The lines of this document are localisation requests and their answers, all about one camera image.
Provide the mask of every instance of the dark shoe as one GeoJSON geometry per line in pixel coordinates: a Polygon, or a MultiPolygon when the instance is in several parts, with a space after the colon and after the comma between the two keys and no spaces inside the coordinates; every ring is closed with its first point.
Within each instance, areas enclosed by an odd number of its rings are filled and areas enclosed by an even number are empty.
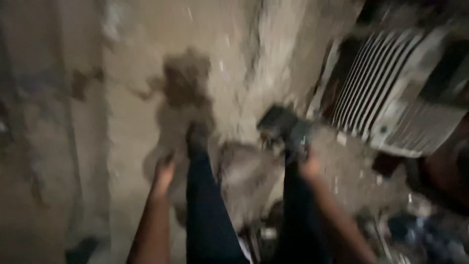
{"type": "Polygon", "coordinates": [[[187,154],[189,158],[207,152],[209,130],[205,124],[191,123],[186,133],[187,154]]]}

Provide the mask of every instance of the stain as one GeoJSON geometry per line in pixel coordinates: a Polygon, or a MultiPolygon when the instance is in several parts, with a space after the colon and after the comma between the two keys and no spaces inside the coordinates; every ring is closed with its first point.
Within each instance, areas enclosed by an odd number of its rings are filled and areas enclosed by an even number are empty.
{"type": "Polygon", "coordinates": [[[72,84],[71,84],[71,96],[72,98],[85,102],[86,101],[86,88],[89,86],[91,81],[97,80],[102,83],[104,79],[104,73],[101,68],[95,68],[91,72],[84,74],[78,70],[74,70],[72,73],[72,84]]]}
{"type": "Polygon", "coordinates": [[[166,100],[155,110],[155,123],[160,130],[157,145],[143,162],[144,175],[149,183],[153,180],[156,162],[169,153],[184,158],[176,167],[170,186],[170,198],[176,209],[179,223],[184,226],[186,214],[186,176],[189,160],[186,157],[186,130],[191,122],[203,122],[215,128],[212,101],[207,95],[207,82],[211,70],[207,55],[188,48],[185,53],[167,55],[164,58],[163,77],[148,79],[147,93],[130,90],[143,101],[151,99],[156,92],[166,100]]]}

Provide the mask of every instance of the blue fabric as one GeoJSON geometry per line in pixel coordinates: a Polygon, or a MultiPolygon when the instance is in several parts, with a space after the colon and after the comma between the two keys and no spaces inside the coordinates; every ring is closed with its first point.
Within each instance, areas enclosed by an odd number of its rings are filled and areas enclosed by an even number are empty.
{"type": "MultiPolygon", "coordinates": [[[[284,226],[274,263],[330,263],[314,197],[297,163],[285,169],[284,226]]],[[[249,263],[215,183],[206,153],[191,157],[187,182],[187,262],[249,263]]]]}

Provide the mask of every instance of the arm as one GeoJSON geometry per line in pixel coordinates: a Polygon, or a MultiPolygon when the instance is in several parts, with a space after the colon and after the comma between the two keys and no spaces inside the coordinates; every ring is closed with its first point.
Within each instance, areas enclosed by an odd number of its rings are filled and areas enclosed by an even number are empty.
{"type": "Polygon", "coordinates": [[[135,234],[127,263],[169,263],[169,202],[167,190],[174,174],[171,158],[155,168],[155,177],[135,234]]]}
{"type": "Polygon", "coordinates": [[[343,246],[360,263],[374,264],[376,256],[358,230],[356,223],[342,210],[327,185],[318,176],[319,162],[310,150],[308,160],[300,165],[300,173],[315,194],[316,202],[327,226],[336,234],[343,246]]]}

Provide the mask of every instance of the debris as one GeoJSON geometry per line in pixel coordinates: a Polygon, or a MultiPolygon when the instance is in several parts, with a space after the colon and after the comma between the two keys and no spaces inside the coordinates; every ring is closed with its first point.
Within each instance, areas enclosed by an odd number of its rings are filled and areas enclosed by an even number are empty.
{"type": "Polygon", "coordinates": [[[0,121],[0,133],[7,133],[7,132],[8,132],[7,125],[3,121],[0,121]]]}
{"type": "Polygon", "coordinates": [[[281,191],[272,191],[279,181],[283,182],[283,161],[256,146],[225,143],[217,171],[222,197],[236,231],[268,216],[265,208],[271,206],[271,195],[275,197],[272,201],[281,197],[281,191]]]}
{"type": "Polygon", "coordinates": [[[192,12],[190,11],[190,7],[187,7],[187,13],[189,13],[190,20],[194,21],[194,18],[192,18],[192,12]]]}
{"type": "Polygon", "coordinates": [[[337,142],[345,147],[347,144],[347,135],[343,132],[337,133],[337,142]]]}
{"type": "Polygon", "coordinates": [[[334,178],[334,193],[335,194],[339,193],[339,186],[337,186],[338,182],[339,182],[339,179],[337,178],[337,176],[335,176],[335,178],[334,178]]]}
{"type": "Polygon", "coordinates": [[[366,157],[364,160],[363,160],[363,165],[366,167],[366,168],[370,168],[371,165],[373,164],[373,161],[372,159],[366,157]]]}
{"type": "Polygon", "coordinates": [[[261,228],[261,237],[263,239],[275,239],[277,238],[277,230],[273,227],[261,228]]]}
{"type": "Polygon", "coordinates": [[[113,42],[122,40],[125,34],[125,26],[130,22],[133,9],[125,1],[109,1],[103,21],[103,33],[106,38],[113,42]]]}
{"type": "Polygon", "coordinates": [[[433,206],[426,198],[409,193],[407,211],[418,217],[428,217],[433,211],[433,206]]]}
{"type": "Polygon", "coordinates": [[[222,60],[220,60],[219,65],[220,65],[220,71],[221,71],[221,72],[224,72],[224,71],[225,71],[225,66],[223,65],[223,61],[222,61],[222,60]]]}
{"type": "Polygon", "coordinates": [[[104,73],[101,68],[94,68],[92,71],[84,74],[77,70],[73,71],[71,83],[71,96],[72,98],[85,102],[86,101],[86,88],[93,80],[102,82],[104,73]]]}
{"type": "Polygon", "coordinates": [[[383,175],[380,174],[376,176],[376,184],[377,185],[383,184],[383,175]]]}

